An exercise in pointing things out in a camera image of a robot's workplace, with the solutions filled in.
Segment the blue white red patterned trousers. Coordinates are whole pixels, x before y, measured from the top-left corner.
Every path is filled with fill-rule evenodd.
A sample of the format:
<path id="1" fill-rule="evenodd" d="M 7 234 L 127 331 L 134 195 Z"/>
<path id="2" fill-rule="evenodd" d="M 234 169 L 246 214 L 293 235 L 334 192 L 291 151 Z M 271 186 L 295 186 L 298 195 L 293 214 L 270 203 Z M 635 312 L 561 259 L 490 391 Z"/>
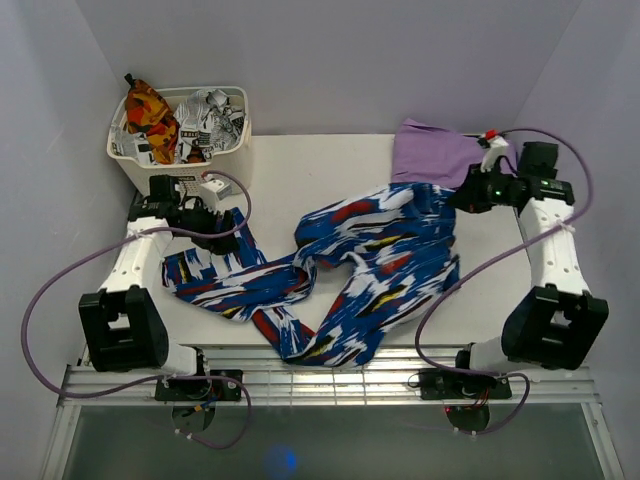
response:
<path id="1" fill-rule="evenodd" d="M 304 215 L 285 257 L 266 259 L 242 228 L 236 252 L 167 256 L 162 283 L 190 305 L 252 323 L 288 364 L 361 366 L 388 332 L 423 315 L 458 280 L 450 197 L 429 183 L 391 183 Z M 290 306 L 311 295 L 320 271 L 336 268 L 348 278 L 310 328 Z"/>

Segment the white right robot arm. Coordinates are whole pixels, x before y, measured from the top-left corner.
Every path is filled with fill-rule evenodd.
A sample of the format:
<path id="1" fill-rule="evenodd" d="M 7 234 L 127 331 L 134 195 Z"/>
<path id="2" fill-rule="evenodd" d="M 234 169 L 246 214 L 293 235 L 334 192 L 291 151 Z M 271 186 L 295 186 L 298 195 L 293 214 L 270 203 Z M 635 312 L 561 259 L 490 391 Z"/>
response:
<path id="1" fill-rule="evenodd" d="M 507 317 L 499 336 L 471 343 L 456 356 L 454 390 L 474 397 L 488 384 L 487 372 L 506 374 L 530 365 L 548 370 L 576 370 L 583 363 L 609 315 L 606 300 L 594 297 L 582 276 L 574 234 L 570 183 L 557 179 L 554 143 L 527 142 L 518 167 L 500 168 L 509 149 L 500 135 L 480 138 L 485 153 L 470 165 L 450 200 L 467 213 L 495 206 L 516 211 L 530 264 L 531 288 Z"/>

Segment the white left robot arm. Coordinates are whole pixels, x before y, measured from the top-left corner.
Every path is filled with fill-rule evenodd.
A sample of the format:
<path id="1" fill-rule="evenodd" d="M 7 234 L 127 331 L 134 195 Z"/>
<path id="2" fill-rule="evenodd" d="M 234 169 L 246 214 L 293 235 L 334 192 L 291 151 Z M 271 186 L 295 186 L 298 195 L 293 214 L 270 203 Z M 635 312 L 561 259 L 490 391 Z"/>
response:
<path id="1" fill-rule="evenodd" d="M 178 376 L 178 388 L 190 399 L 205 397 L 212 376 L 203 355 L 194 347 L 173 342 L 152 299 L 150 288 L 160 272 L 164 253 L 180 231 L 214 238 L 193 242 L 216 255 L 239 248 L 231 231 L 231 211 L 217 209 L 231 185 L 208 178 L 194 195 L 180 190 L 170 175 L 149 179 L 149 192 L 130 206 L 129 241 L 122 246 L 112 272 L 95 293 L 81 296 L 79 315 L 89 358 L 99 372 L 145 370 Z"/>

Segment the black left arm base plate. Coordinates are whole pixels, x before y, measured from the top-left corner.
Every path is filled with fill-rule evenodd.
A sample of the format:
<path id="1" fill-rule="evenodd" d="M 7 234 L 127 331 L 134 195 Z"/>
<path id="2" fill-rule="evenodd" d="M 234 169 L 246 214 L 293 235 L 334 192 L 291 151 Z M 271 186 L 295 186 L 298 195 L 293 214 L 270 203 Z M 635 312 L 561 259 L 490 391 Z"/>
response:
<path id="1" fill-rule="evenodd" d="M 211 370 L 212 376 L 223 376 L 225 380 L 160 380 L 156 384 L 154 399 L 163 402 L 239 401 L 240 387 L 233 380 L 242 382 L 242 370 Z"/>

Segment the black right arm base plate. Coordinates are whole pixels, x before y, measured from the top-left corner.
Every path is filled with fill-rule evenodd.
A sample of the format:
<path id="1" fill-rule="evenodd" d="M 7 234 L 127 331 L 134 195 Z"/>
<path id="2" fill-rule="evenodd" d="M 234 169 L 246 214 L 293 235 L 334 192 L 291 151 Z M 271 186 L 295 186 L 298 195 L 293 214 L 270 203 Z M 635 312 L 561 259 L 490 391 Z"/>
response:
<path id="1" fill-rule="evenodd" d="M 454 373 L 436 368 L 420 369 L 409 377 L 408 386 L 417 389 L 422 400 L 477 400 L 512 398 L 508 380 Z"/>

